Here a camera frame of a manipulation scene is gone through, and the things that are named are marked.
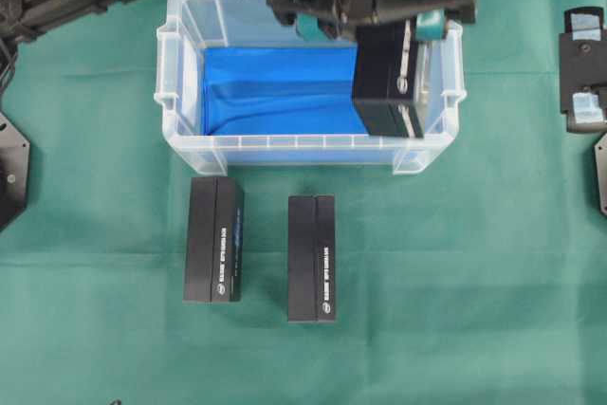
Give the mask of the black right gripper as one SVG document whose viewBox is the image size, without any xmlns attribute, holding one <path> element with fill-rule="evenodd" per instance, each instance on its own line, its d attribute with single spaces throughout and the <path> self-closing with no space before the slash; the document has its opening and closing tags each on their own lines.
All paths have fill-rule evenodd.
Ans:
<svg viewBox="0 0 607 405">
<path fill-rule="evenodd" d="M 559 35 L 560 111 L 566 130 L 590 134 L 606 130 L 606 26 L 601 7 L 564 12 Z"/>
</svg>

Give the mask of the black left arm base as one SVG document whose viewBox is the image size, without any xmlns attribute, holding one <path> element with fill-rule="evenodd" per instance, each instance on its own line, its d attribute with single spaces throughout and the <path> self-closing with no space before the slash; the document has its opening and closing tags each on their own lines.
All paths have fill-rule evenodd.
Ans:
<svg viewBox="0 0 607 405">
<path fill-rule="evenodd" d="M 4 230 L 28 204 L 28 139 L 1 114 L 1 230 Z"/>
</svg>

